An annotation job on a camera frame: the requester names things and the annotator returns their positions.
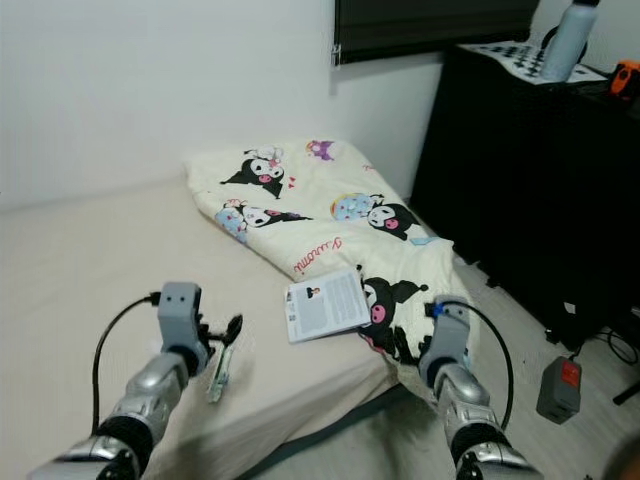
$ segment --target power adapter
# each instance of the power adapter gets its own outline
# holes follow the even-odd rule
[[[545,368],[540,384],[537,412],[558,425],[580,411],[582,367],[565,357]]]

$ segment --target white bed sheet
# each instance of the white bed sheet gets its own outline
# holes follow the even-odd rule
[[[211,370],[192,382],[146,478],[234,478],[397,383],[355,334],[290,345],[282,306],[290,281],[213,227],[184,183],[0,215],[0,478],[23,477],[88,434],[99,335],[167,280],[202,286],[214,328],[238,312],[245,322],[222,400],[205,402]],[[112,332],[102,418],[159,350],[157,325],[143,306]]]

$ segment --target orange object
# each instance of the orange object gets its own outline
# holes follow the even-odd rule
[[[639,62],[623,60],[618,63],[609,83],[609,94],[624,102],[631,102],[640,94]]]
[[[575,388],[580,388],[580,367],[565,360],[562,364],[562,381]]]

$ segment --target black dresser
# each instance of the black dresser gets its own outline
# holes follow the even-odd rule
[[[605,82],[533,86],[451,49],[411,196],[569,348],[640,292],[640,110],[605,92]]]

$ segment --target cartoon character print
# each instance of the cartoon character print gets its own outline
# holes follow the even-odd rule
[[[407,230],[413,225],[420,225],[418,219],[399,203],[383,204],[383,198],[376,200],[374,207],[367,215],[367,221],[376,230],[390,233],[400,240],[407,239]]]
[[[364,218],[369,214],[378,197],[382,196],[365,195],[364,193],[343,195],[331,205],[331,215],[339,221]]]
[[[246,202],[229,200],[215,215],[215,220],[241,243],[247,243],[247,227],[262,228],[278,222],[311,220],[294,212],[279,212],[246,205]]]
[[[331,205],[331,215],[336,220],[367,218],[376,230],[390,233],[400,240],[407,240],[407,230],[420,225],[418,219],[399,203],[384,203],[383,195],[352,193],[343,195]]]
[[[406,332],[399,326],[391,328],[391,322],[396,312],[396,304],[404,303],[416,293],[425,292],[428,288],[427,285],[418,286],[408,280],[400,280],[394,285],[380,277],[364,280],[363,289],[372,323],[367,327],[361,327],[360,335],[374,350],[386,352],[400,363],[417,365],[418,359],[411,354]],[[428,348],[430,342],[431,337],[425,336],[419,344],[420,351]]]
[[[246,150],[247,157],[240,166],[240,170],[231,178],[220,182],[258,185],[271,193],[276,199],[280,198],[284,169],[280,165],[284,151],[279,147],[266,146]],[[294,177],[289,177],[289,188],[293,188]]]
[[[324,161],[333,161],[335,160],[335,158],[333,158],[333,156],[329,152],[329,148],[334,143],[335,142],[329,140],[311,140],[309,143],[307,143],[307,147],[305,150],[307,151],[307,155],[317,157],[320,160]]]

